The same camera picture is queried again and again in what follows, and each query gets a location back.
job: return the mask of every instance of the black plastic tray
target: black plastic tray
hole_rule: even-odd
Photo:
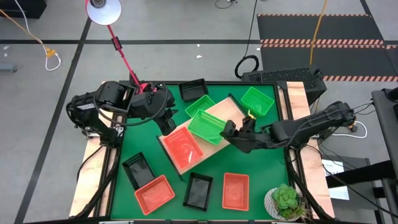
[[[206,211],[212,181],[212,177],[192,172],[189,177],[187,191],[185,192],[184,203],[182,203],[182,205],[188,208]]]
[[[138,190],[140,187],[155,179],[155,175],[148,166],[142,152],[131,157],[126,162],[123,162],[123,168],[134,190]]]
[[[195,101],[209,94],[204,78],[178,84],[181,99],[184,102]]]

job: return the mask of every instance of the yellow cable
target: yellow cable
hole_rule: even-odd
[[[311,53],[310,53],[310,65],[312,65],[313,46],[315,45],[315,39],[317,38],[318,29],[319,29],[319,26],[320,26],[320,24],[321,24],[321,20],[322,20],[322,17],[323,17],[323,13],[325,12],[326,5],[327,5],[327,4],[328,4],[328,0],[325,0],[325,2],[323,3],[322,12],[321,12],[321,14],[320,14],[320,16],[319,16],[319,19],[318,19],[317,28],[315,29],[315,32],[313,33],[313,38],[312,38],[312,43],[311,43]]]
[[[248,111],[248,115],[251,119],[255,119],[255,117],[250,113],[250,110]]]
[[[5,13],[2,9],[0,9],[0,12],[1,12],[1,14],[3,14],[4,16],[6,16],[9,20],[11,20],[13,23],[15,23],[15,25],[18,26],[20,29],[22,29],[26,34],[28,34],[29,36],[31,36],[32,38],[34,38],[38,43],[40,43],[40,44],[44,47],[45,51],[47,52],[46,57],[52,57],[53,55],[55,55],[55,53],[56,53],[55,50],[52,50],[52,49],[46,47],[46,46],[43,44],[42,40],[40,40],[39,38],[35,37],[33,34],[31,34],[30,32],[28,32],[25,28],[23,28],[21,25],[19,25],[18,22],[16,22],[14,19],[12,19],[11,17],[9,17],[9,16],[7,15],[7,13]]]

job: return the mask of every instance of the plastic basket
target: plastic basket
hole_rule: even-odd
[[[250,87],[241,98],[241,102],[243,106],[252,110],[258,116],[265,116],[271,106],[275,103],[275,100],[269,98],[254,87]]]
[[[149,182],[134,194],[144,215],[150,214],[175,196],[165,175]]]
[[[206,211],[210,197],[212,177],[191,173],[185,192],[183,206]]]
[[[220,132],[224,130],[225,125],[225,121],[218,119],[203,110],[198,110],[195,117],[192,118],[192,121],[188,126],[188,130],[204,140],[217,145],[221,140],[223,140]]]
[[[138,190],[155,179],[155,175],[148,166],[142,152],[123,162],[123,168],[134,190]]]
[[[203,152],[186,127],[164,137],[164,143],[170,156],[181,169],[203,156]]]
[[[184,102],[195,101],[203,95],[209,94],[204,78],[180,83],[178,88],[180,89],[181,99]]]
[[[196,100],[196,102],[192,103],[191,106],[185,109],[185,112],[193,118],[198,110],[207,110],[208,108],[211,108],[212,106],[216,105],[216,103],[210,99],[208,95],[204,95],[201,97],[199,100]]]
[[[249,176],[244,174],[224,174],[223,208],[249,210]]]

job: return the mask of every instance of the gray floor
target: gray floor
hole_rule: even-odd
[[[48,0],[48,8],[39,20],[29,20],[30,30],[42,39],[78,40],[86,22],[80,0]],[[398,40],[398,19],[394,0],[367,0],[383,37]],[[254,0],[239,1],[220,10],[210,0],[122,0],[123,14],[113,25],[124,40],[157,39],[247,39]],[[258,13],[319,13],[320,0],[267,0],[258,2]],[[327,13],[364,13],[359,0],[329,1]],[[8,20],[0,17],[0,39],[29,39]],[[253,39],[258,39],[255,21]],[[88,39],[109,39],[105,27],[92,24]],[[76,45],[51,45],[63,63],[55,72],[44,69],[40,45],[0,45],[0,62],[15,63],[17,73],[0,74],[0,217],[13,223],[29,182],[37,156],[50,124]],[[124,45],[127,59],[143,80],[236,80],[234,66],[246,46],[241,44]],[[250,45],[249,54],[259,55],[258,45]],[[241,70],[252,68],[250,62]],[[97,89],[103,80],[126,79],[127,71],[112,45],[85,45],[78,62],[67,101],[76,94]],[[327,82],[328,91],[320,107],[336,100],[351,106],[370,99],[371,90],[394,88],[396,83]],[[366,139],[332,137],[329,148],[351,157],[368,157],[372,163],[388,159],[375,114],[358,120],[368,127]],[[76,171],[81,163],[85,138],[73,128],[62,111],[57,128],[27,211],[25,222],[67,218],[75,191]],[[371,223],[366,211],[335,208],[344,220]]]

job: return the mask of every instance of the warning stripe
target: warning stripe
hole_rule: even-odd
[[[301,48],[309,48],[311,44],[263,44],[261,47],[301,47]],[[336,49],[347,49],[347,48],[356,48],[356,49],[385,49],[384,45],[348,45],[348,44],[315,44],[315,48],[336,48]]]
[[[387,49],[396,49],[396,48],[398,48],[398,46],[396,46],[396,45],[387,45],[386,48]]]
[[[260,16],[320,16],[320,14],[257,14],[257,17]],[[324,14],[323,16],[369,16],[368,14]]]
[[[311,44],[312,39],[263,39],[263,44]],[[354,39],[317,39],[315,44],[348,44],[348,45],[378,45],[383,40],[354,40]]]
[[[396,82],[397,76],[346,76],[346,75],[325,75],[323,81],[346,81],[346,82]]]

